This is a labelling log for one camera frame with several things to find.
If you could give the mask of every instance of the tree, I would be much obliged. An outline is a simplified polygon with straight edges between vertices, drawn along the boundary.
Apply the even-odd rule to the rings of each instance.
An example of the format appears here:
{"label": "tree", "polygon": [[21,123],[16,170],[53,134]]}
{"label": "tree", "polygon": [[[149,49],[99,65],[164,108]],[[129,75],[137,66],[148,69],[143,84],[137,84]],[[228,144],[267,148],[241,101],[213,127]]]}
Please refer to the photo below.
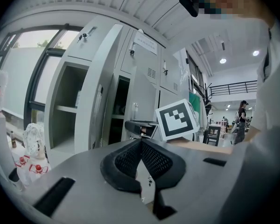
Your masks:
{"label": "tree", "polygon": [[13,48],[19,48],[19,47],[20,47],[19,42],[16,42],[16,43],[14,44],[14,47],[13,47]]}
{"label": "tree", "polygon": [[58,42],[58,44],[55,46],[55,48],[63,49],[63,46],[61,45],[61,42]]}
{"label": "tree", "polygon": [[47,46],[47,44],[49,43],[49,41],[48,40],[45,40],[43,43],[37,43],[37,47],[46,47]]}

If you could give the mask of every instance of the brown bottle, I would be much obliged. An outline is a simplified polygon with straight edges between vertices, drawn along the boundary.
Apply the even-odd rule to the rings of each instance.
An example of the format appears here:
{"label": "brown bottle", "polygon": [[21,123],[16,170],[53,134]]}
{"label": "brown bottle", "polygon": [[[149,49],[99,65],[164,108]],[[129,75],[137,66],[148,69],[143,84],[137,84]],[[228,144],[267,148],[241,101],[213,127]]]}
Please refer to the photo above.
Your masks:
{"label": "brown bottle", "polygon": [[15,142],[14,132],[10,131],[10,138],[11,138],[11,145],[13,148],[17,147],[17,144]]}

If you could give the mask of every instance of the paper sign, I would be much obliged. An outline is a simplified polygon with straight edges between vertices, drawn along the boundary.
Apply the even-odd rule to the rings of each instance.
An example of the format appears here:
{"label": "paper sign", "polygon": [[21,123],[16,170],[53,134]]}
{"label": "paper sign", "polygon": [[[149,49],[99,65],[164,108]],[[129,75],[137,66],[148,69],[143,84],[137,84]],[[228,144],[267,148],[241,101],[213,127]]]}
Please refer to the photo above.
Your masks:
{"label": "paper sign", "polygon": [[151,51],[152,53],[156,54],[158,53],[158,49],[157,49],[157,43],[153,42],[152,40],[148,39],[147,37],[145,37],[142,33],[137,32],[134,42],[137,43],[138,45],[142,46],[143,48],[145,48],[146,50]]}
{"label": "paper sign", "polygon": [[194,109],[186,99],[156,110],[162,140],[176,139],[199,130]]}

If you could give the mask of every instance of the black t-shirt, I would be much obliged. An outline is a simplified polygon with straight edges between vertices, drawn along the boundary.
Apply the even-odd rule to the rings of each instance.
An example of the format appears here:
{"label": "black t-shirt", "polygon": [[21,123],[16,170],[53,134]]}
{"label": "black t-shirt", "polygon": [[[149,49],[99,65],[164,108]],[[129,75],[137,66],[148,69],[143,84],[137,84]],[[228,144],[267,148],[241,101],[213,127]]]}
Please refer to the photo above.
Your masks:
{"label": "black t-shirt", "polygon": [[244,120],[244,119],[242,118],[242,113],[245,113],[245,117],[246,117],[246,110],[245,110],[245,108],[241,108],[241,109],[239,110],[239,112],[238,112],[238,115],[239,115],[239,117],[240,117],[239,121],[240,121],[240,122],[246,122],[246,120]]}

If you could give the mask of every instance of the locker vent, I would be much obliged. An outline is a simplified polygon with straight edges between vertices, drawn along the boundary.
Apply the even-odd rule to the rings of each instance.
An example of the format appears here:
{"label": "locker vent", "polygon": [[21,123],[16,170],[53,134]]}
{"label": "locker vent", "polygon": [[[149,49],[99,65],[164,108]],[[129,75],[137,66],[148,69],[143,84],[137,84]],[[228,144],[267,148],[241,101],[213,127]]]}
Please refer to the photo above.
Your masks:
{"label": "locker vent", "polygon": [[175,89],[177,91],[177,83],[173,83],[173,89]]}
{"label": "locker vent", "polygon": [[148,75],[149,77],[155,79],[155,75],[156,75],[155,70],[152,70],[152,69],[148,68],[147,75]]}

